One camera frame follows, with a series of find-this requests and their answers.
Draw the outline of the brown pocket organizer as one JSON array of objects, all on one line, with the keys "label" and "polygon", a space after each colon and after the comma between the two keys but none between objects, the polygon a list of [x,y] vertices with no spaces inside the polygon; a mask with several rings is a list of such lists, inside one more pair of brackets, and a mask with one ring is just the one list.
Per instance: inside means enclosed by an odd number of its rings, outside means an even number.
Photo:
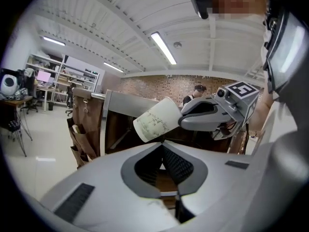
[{"label": "brown pocket organizer", "polygon": [[100,134],[105,95],[73,88],[72,117],[67,125],[71,151],[80,168],[100,157]]}]

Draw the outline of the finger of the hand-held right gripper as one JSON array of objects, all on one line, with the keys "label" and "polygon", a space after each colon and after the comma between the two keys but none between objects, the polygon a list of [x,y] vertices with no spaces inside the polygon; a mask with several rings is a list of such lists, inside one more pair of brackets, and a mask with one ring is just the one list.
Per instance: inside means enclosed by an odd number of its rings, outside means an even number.
[{"label": "finger of the hand-held right gripper", "polygon": [[179,119],[181,128],[190,131],[215,131],[229,121],[229,114],[190,114]]},{"label": "finger of the hand-held right gripper", "polygon": [[213,98],[195,98],[181,110],[182,116],[203,116],[218,112],[218,103]]}]

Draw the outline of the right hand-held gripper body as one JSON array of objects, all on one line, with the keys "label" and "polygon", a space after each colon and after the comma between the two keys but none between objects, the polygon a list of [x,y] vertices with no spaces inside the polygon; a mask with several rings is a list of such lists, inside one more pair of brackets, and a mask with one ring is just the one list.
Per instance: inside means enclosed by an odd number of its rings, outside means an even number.
[{"label": "right hand-held gripper body", "polygon": [[226,139],[242,130],[253,115],[258,96],[259,90],[244,81],[218,88],[211,98],[230,118],[212,133],[213,139]]}]

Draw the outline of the person's right forearm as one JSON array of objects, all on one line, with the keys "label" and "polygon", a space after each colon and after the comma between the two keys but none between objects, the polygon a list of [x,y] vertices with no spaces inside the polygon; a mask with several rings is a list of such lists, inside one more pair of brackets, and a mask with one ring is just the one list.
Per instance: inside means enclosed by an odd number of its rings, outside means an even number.
[{"label": "person's right forearm", "polygon": [[261,100],[257,103],[255,111],[249,120],[250,131],[260,131],[262,129],[273,102],[272,94],[269,94],[267,87],[265,87]]}]

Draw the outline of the white desk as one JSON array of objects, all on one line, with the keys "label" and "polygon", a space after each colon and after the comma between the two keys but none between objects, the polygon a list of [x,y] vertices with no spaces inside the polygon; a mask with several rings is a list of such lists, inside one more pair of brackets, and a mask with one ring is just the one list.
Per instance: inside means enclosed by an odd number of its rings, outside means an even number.
[{"label": "white desk", "polygon": [[46,112],[47,111],[47,94],[48,94],[48,92],[52,93],[50,101],[53,102],[54,101],[55,88],[54,87],[46,88],[46,87],[37,86],[37,90],[44,91],[43,109]]}]

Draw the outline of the white round device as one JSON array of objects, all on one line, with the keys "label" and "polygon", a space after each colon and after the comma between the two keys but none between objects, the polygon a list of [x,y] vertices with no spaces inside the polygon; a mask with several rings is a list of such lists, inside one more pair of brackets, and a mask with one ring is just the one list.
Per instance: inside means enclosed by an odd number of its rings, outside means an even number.
[{"label": "white round device", "polygon": [[0,85],[0,92],[5,96],[12,96],[18,89],[18,80],[16,76],[5,74]]}]

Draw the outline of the brown wooden desk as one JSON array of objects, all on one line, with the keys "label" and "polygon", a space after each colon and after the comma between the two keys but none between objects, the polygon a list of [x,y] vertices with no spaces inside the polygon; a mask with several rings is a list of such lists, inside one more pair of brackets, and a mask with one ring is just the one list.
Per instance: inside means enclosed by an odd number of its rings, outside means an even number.
[{"label": "brown wooden desk", "polygon": [[26,96],[22,100],[1,100],[0,101],[0,128],[8,129],[9,122],[16,121],[20,124],[20,113],[17,108],[24,103],[31,101],[32,96]]}]

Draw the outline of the white storage shelving unit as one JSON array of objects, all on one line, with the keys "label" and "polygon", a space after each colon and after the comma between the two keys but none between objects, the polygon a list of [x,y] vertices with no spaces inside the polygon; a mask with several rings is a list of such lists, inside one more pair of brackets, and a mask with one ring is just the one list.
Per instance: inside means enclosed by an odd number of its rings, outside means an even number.
[{"label": "white storage shelving unit", "polygon": [[99,73],[91,71],[90,69],[78,69],[64,63],[59,71],[59,84],[61,77],[66,79],[62,82],[67,83],[69,86],[74,84],[78,88],[94,92],[98,85]]},{"label": "white storage shelving unit", "polygon": [[[25,63],[26,68],[31,68],[34,70],[36,79],[38,71],[49,72],[51,74],[48,83],[37,80],[37,86],[46,88],[54,87],[55,88],[54,101],[53,101],[54,103],[56,103],[56,92],[60,91],[58,88],[58,78],[59,78],[59,71],[61,70],[62,65],[63,65],[62,61],[58,61],[50,57],[42,56],[39,54],[30,54]],[[48,92],[47,101],[49,102],[51,99],[51,95],[52,93]]]}]

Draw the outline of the black chest-mounted monitor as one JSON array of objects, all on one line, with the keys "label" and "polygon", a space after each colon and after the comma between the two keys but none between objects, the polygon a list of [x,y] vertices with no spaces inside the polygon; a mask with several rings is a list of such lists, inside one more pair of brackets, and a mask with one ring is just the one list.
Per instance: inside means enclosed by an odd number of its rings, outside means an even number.
[{"label": "black chest-mounted monitor", "polygon": [[280,14],[265,70],[269,92],[299,91],[309,81],[309,28],[289,11]]}]

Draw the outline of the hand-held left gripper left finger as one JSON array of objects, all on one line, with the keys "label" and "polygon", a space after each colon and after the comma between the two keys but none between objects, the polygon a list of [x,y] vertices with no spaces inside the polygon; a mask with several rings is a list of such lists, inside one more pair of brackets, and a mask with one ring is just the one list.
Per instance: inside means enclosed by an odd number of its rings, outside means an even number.
[{"label": "hand-held left gripper left finger", "polygon": [[130,157],[144,156],[160,144],[151,143],[106,155],[86,164],[52,187],[41,199],[41,204],[52,212],[62,205],[73,206],[79,186],[91,193],[78,205],[72,224],[79,228],[173,228],[178,220],[160,200],[141,197],[129,188],[121,176],[121,168]]}]

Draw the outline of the person's white T-shirt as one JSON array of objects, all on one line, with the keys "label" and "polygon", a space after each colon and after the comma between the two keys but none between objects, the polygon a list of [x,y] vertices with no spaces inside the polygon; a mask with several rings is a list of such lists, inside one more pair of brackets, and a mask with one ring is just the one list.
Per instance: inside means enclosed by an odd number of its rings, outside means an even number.
[{"label": "person's white T-shirt", "polygon": [[[267,88],[268,51],[263,57]],[[246,171],[250,190],[241,210],[240,232],[269,229],[309,183],[309,81],[299,91],[285,88],[269,94],[274,102],[262,128],[262,141]]]}]

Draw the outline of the white bamboo-print paper cup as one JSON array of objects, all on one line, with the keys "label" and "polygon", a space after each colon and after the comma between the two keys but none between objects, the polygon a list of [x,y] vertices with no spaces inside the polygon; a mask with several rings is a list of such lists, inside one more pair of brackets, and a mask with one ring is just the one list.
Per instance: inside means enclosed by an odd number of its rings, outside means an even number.
[{"label": "white bamboo-print paper cup", "polygon": [[149,142],[177,128],[182,117],[176,103],[169,97],[148,109],[133,121],[134,129],[143,142]]}]

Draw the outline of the long ceiling light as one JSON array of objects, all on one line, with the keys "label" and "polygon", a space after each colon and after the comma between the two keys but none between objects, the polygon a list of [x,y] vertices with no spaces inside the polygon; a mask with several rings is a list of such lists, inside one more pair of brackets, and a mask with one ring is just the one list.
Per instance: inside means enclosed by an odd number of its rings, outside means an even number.
[{"label": "long ceiling light", "polygon": [[58,40],[54,40],[52,38],[49,38],[49,37],[46,37],[46,36],[43,36],[42,37],[44,40],[48,41],[48,42],[52,42],[54,44],[57,44],[57,45],[60,45],[60,46],[65,46],[65,43],[61,42],[61,41],[58,41]]},{"label": "long ceiling light", "polygon": [[151,34],[151,38],[154,40],[154,42],[157,44],[157,46],[160,48],[160,50],[163,52],[165,57],[168,59],[169,63],[171,65],[176,65],[177,62],[175,58],[173,57],[172,53],[170,52],[167,44],[164,42],[163,38],[159,34],[159,32],[154,32]]},{"label": "long ceiling light", "polygon": [[103,64],[104,64],[105,66],[108,66],[108,67],[110,67],[110,68],[112,68],[112,69],[118,71],[118,72],[124,73],[123,70],[121,70],[121,69],[119,69],[119,68],[117,68],[117,67],[115,67],[115,66],[113,66],[113,65],[111,65],[111,64],[109,64],[109,63],[107,63],[107,62],[103,62]]}]

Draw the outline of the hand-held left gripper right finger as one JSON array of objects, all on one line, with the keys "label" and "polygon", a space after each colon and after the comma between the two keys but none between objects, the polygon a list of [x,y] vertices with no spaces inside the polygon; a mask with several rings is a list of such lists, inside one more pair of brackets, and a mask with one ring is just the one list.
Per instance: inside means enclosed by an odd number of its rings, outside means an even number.
[{"label": "hand-held left gripper right finger", "polygon": [[176,217],[197,217],[222,198],[248,168],[245,155],[196,149],[164,142],[163,164],[177,186]]}]

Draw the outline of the pink-lit computer monitor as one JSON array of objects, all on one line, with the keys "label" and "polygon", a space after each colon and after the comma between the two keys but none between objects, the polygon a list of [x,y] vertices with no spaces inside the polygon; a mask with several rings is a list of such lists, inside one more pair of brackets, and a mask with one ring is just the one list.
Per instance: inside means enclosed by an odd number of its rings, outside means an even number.
[{"label": "pink-lit computer monitor", "polygon": [[38,71],[37,80],[41,82],[48,83],[50,80],[51,74],[49,72]]}]

